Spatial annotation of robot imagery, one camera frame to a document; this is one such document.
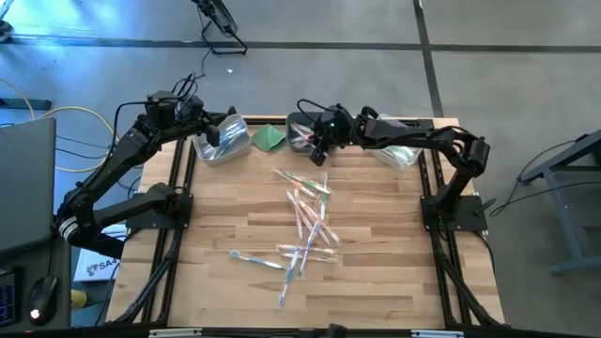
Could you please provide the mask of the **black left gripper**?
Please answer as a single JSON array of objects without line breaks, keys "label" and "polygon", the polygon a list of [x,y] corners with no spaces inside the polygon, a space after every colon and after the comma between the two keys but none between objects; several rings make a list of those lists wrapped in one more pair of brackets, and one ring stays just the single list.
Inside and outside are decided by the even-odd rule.
[{"label": "black left gripper", "polygon": [[230,114],[211,112],[204,109],[204,102],[197,96],[188,97],[180,107],[180,122],[196,131],[206,131],[206,140],[211,146],[220,144],[220,131],[217,128]]}]

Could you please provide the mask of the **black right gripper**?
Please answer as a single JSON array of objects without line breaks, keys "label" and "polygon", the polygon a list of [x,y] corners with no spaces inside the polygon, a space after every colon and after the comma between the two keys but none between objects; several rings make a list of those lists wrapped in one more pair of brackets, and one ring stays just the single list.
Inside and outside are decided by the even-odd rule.
[{"label": "black right gripper", "polygon": [[313,147],[309,159],[316,166],[322,166],[328,157],[327,151],[334,147],[345,147],[357,143],[355,119],[341,104],[335,104],[323,111],[313,123],[313,134],[307,143]]}]

